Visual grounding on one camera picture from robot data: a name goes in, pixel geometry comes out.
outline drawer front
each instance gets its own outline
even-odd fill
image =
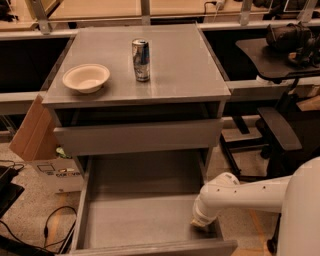
[[[175,242],[164,244],[123,246],[112,249],[76,250],[72,256],[231,256],[238,247],[237,241],[200,241]]]
[[[97,155],[210,148],[218,144],[222,124],[221,119],[206,119],[59,127],[54,133],[68,154]]]

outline vertical pole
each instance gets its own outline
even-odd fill
[[[251,11],[253,0],[244,0],[242,2],[240,17],[239,17],[239,23],[241,26],[245,26],[249,23],[249,16]]]
[[[304,6],[304,9],[299,13],[298,20],[302,23],[309,22],[312,19],[312,14],[314,11],[314,8],[317,5],[318,0],[309,0],[307,1],[306,5]]]
[[[39,23],[39,28],[42,34],[48,35],[52,31],[48,17],[44,11],[41,0],[31,0],[32,9]]]
[[[142,25],[144,25],[144,26],[151,25],[150,1],[149,0],[140,0],[140,1],[141,1]]]

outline gray cabinet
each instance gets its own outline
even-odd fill
[[[135,37],[151,42],[147,83],[135,81]],[[65,88],[64,72],[88,62],[110,68],[104,88]],[[80,30],[43,101],[66,152],[90,156],[71,253],[231,255],[218,223],[190,225],[229,96],[194,25]]]

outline box flap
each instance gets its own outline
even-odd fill
[[[53,134],[55,124],[41,103],[38,95],[9,146],[24,161],[56,158],[59,143]]]

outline equipment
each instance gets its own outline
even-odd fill
[[[277,255],[318,255],[320,251],[320,157],[298,168],[292,175],[240,184],[230,173],[222,173],[205,184],[193,208],[192,224],[204,227],[227,207],[281,213]]]

